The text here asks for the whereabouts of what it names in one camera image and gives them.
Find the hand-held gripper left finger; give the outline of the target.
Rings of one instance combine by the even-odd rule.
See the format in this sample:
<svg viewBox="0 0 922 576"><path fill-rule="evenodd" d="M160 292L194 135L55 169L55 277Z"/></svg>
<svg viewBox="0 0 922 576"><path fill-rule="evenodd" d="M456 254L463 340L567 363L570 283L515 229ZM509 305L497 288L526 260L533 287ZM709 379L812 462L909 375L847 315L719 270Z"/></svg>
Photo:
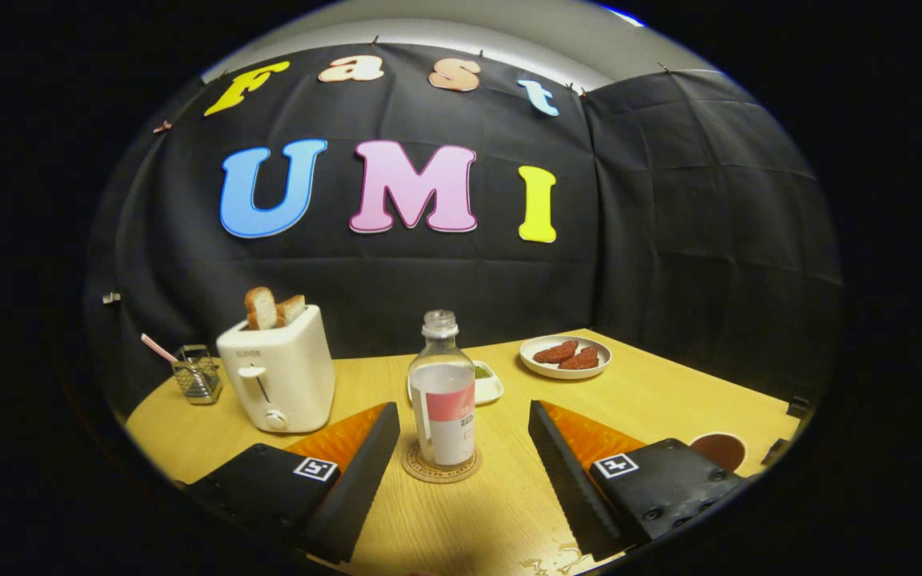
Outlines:
<svg viewBox="0 0 922 576"><path fill-rule="evenodd" d="M380 402L285 448L256 442L183 491L255 537L348 562L399 433L398 405Z"/></svg>

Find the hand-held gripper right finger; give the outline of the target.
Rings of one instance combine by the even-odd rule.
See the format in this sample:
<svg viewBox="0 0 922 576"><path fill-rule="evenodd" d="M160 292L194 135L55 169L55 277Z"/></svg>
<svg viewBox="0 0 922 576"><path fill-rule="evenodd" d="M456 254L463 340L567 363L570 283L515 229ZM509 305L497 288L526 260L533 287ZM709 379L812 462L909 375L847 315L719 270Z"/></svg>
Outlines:
<svg viewBox="0 0 922 576"><path fill-rule="evenodd" d="M684 444L644 444L603 423L531 401L528 433L583 553L601 561L679 529L745 478Z"/></svg>

